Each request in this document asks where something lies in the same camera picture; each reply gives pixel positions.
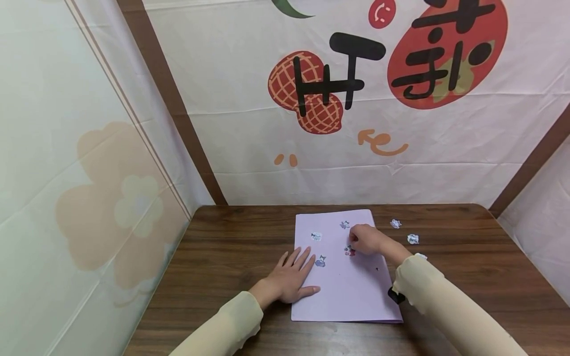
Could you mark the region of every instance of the black chinese character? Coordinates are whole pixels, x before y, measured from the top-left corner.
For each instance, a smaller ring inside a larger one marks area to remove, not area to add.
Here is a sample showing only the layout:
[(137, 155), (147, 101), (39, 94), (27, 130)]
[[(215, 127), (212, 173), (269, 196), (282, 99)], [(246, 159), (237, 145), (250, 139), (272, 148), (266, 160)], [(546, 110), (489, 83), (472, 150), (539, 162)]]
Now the black chinese character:
[[(443, 36), (443, 30), (441, 27), (436, 27), (427, 36), (427, 40), (431, 43), (437, 43)], [(435, 82), (439, 79), (447, 77), (449, 72), (446, 69), (435, 70), (435, 61), (443, 57), (445, 54), (445, 49), (443, 47), (435, 47), (429, 50), (421, 50), (417, 52), (412, 52), (406, 57), (407, 66), (420, 66), (421, 64), (429, 64), (429, 70), (424, 73), (412, 74), (404, 77), (396, 78), (392, 81), (392, 86), (403, 87), (409, 85), (404, 90), (404, 98), (409, 100), (419, 100), (425, 99), (433, 94), (435, 90)], [(429, 89), (425, 93), (414, 94), (412, 93), (413, 85), (429, 81)]]
[[(428, 5), (437, 8), (442, 8), (447, 4), (447, 0), (424, 0)], [(456, 22), (455, 29), (458, 33), (464, 34), (471, 30), (475, 20), (479, 16), (490, 14), (495, 10), (495, 5), (479, 6), (479, 0), (459, 0), (459, 7), (457, 11), (446, 14), (438, 14), (428, 17), (420, 17), (412, 22), (413, 28), (436, 26), (443, 23)], [(429, 32), (427, 41), (431, 44), (436, 44), (443, 37), (443, 29), (436, 27)], [(491, 55), (492, 47), (489, 43), (481, 43), (475, 46), (469, 53), (468, 62), (472, 66), (478, 66), (485, 62)], [(449, 84), (447, 89), (454, 91), (459, 80), (459, 70), (461, 69), (461, 58), (463, 56), (463, 41), (455, 44), (453, 51), (453, 61), (451, 62), (451, 69), (435, 69), (435, 61), (443, 57), (445, 49), (443, 47), (435, 47), (429, 50), (421, 50), (412, 52), (406, 57), (407, 66), (420, 66), (421, 64), (428, 64), (429, 70), (424, 73), (408, 75), (396, 78), (392, 81), (392, 87), (402, 87), (409, 85), (404, 90), (404, 98), (409, 100), (425, 99), (431, 96), (435, 90), (437, 80), (443, 79), (449, 75)], [(429, 81), (430, 85), (424, 93), (412, 93), (413, 85)]]
[(356, 59), (380, 60), (386, 55), (386, 47), (382, 43), (341, 32), (332, 34), (329, 45), (333, 51), (348, 55), (348, 78), (331, 81), (330, 68), (326, 64), (323, 68), (323, 81), (304, 83), (300, 59), (299, 57), (293, 58), (295, 88), (301, 116), (307, 114), (305, 95), (309, 94), (322, 94), (323, 104), (328, 105), (331, 93), (346, 92), (347, 98), (344, 108), (349, 110), (352, 107), (354, 92), (364, 88), (364, 81), (355, 78)]
[[(447, 4), (447, 0), (424, 0), (429, 6), (443, 8)], [(467, 33), (475, 24), (477, 17), (490, 14), (495, 11), (496, 6), (479, 5), (479, 0), (459, 0), (457, 11), (450, 13), (437, 14), (432, 16), (420, 17), (412, 22), (412, 28), (421, 28), (428, 26), (439, 26), (444, 23), (455, 22), (455, 30), (459, 34)]]

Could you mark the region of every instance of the orange arrow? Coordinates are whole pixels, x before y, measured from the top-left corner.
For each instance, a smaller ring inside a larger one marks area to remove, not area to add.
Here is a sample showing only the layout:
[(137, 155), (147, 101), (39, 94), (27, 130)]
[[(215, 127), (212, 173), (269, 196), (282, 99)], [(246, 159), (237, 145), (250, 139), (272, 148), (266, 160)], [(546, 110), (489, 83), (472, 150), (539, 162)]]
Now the orange arrow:
[(383, 151), (378, 148), (378, 146), (386, 145), (390, 143), (392, 138), (387, 133), (381, 133), (372, 137), (374, 134), (374, 129), (362, 130), (358, 133), (358, 144), (363, 145), (364, 142), (370, 143), (370, 150), (379, 156), (395, 156), (408, 149), (408, 144), (403, 144), (402, 147), (395, 151)]
[(370, 137), (370, 135), (374, 135), (374, 132), (374, 129), (362, 130), (361, 132), (358, 132), (358, 144), (362, 146), (364, 144), (364, 141), (372, 142), (373, 138)]

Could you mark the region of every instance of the hand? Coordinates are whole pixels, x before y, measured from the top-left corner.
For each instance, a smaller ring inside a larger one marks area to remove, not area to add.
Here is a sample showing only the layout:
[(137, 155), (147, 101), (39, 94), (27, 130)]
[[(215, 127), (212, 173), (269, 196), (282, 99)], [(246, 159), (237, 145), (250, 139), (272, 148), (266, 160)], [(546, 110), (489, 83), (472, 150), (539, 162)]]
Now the hand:
[(288, 252), (285, 252), (273, 271), (250, 289), (249, 292), (257, 299), (261, 309), (265, 309), (276, 300), (294, 303), (320, 291), (320, 288), (315, 286), (301, 288), (315, 264), (316, 256), (312, 255), (305, 264), (311, 248), (308, 247), (299, 256), (300, 252), (301, 248), (298, 247), (289, 258), (287, 258)]
[(354, 225), (349, 240), (356, 251), (365, 255), (380, 253), (396, 267), (412, 255), (401, 243), (367, 224)]

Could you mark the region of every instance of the right hand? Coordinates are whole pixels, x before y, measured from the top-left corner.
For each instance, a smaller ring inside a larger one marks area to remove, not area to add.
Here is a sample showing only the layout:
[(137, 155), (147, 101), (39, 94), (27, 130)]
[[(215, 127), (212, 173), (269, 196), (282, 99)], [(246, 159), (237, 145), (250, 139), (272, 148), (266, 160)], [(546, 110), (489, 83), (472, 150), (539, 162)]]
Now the right hand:
[(399, 266), (412, 254), (399, 242), (394, 241), (375, 227), (358, 224), (349, 235), (352, 248), (365, 255), (382, 254), (388, 262)]

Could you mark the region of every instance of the left hand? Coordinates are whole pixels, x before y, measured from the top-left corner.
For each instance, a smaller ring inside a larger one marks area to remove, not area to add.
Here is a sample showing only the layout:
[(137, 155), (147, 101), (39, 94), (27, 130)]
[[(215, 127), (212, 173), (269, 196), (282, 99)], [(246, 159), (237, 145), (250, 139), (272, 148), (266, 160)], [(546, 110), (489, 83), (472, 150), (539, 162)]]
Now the left hand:
[(301, 248), (298, 247), (289, 258), (287, 258), (288, 252), (285, 252), (273, 271), (250, 289), (249, 292), (255, 297), (261, 309), (265, 309), (276, 300), (294, 303), (320, 291), (316, 286), (301, 288), (315, 264), (316, 256), (312, 255), (305, 264), (311, 248), (308, 247), (299, 256), (300, 252)]

